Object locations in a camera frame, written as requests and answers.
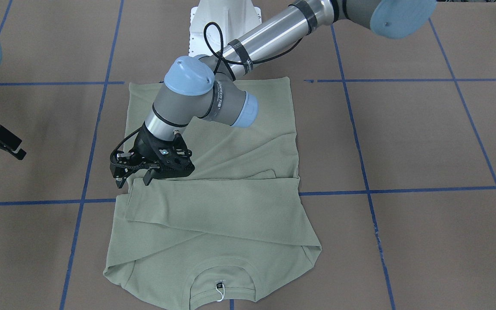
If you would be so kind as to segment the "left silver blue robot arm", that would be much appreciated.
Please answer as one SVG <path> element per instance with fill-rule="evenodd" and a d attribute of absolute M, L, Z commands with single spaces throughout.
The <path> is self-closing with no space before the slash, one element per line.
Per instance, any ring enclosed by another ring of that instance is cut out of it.
<path fill-rule="evenodd" d="M 195 169 L 183 132 L 193 118 L 233 127 L 251 126 L 258 114 L 256 97 L 234 85 L 258 65 L 291 52 L 321 26 L 350 20 L 374 34 L 401 39 L 416 32 L 436 8 L 434 0 L 297 0 L 285 10 L 225 43 L 209 55 L 181 56 L 164 77 L 135 141 L 110 155 L 110 171 L 118 188 L 145 170 L 144 184 L 181 178 Z"/>

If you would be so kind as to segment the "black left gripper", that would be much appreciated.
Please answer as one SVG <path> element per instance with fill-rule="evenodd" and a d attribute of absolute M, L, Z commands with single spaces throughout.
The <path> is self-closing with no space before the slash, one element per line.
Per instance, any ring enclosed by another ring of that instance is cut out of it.
<path fill-rule="evenodd" d="M 189 176 L 195 170 L 191 156 L 179 130 L 173 130 L 172 140 L 167 141 L 153 136 L 142 125 L 112 150 L 110 172 L 117 188 L 122 189 L 130 175 L 146 170 L 143 183 L 148 186 L 154 179 Z"/>

